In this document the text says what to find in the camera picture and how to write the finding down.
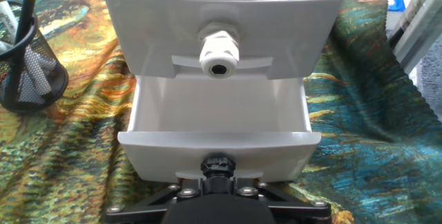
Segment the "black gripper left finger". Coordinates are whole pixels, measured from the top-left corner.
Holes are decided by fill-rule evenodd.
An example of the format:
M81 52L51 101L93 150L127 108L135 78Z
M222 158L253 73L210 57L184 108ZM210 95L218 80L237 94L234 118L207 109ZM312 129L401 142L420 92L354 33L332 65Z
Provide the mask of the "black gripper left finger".
M161 223L165 213L179 200L200 196L199 182L172 184L134 205L113 205L105 213L105 223Z

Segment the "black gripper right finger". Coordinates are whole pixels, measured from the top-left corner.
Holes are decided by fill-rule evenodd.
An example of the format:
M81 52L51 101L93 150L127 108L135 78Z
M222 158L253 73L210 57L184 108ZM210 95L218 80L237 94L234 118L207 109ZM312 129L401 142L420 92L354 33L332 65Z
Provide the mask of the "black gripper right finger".
M332 207L325 200L303 201L265 182L237 180L236 195L259 202L276 223L332 224Z

